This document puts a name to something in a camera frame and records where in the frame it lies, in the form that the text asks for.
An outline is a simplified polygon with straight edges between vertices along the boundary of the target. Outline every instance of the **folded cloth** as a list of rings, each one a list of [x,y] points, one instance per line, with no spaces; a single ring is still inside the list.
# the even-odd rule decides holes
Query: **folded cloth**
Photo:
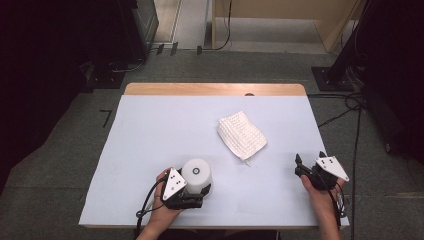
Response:
[[[248,165],[247,159],[267,144],[265,136],[243,111],[219,119],[218,133],[231,152]]]

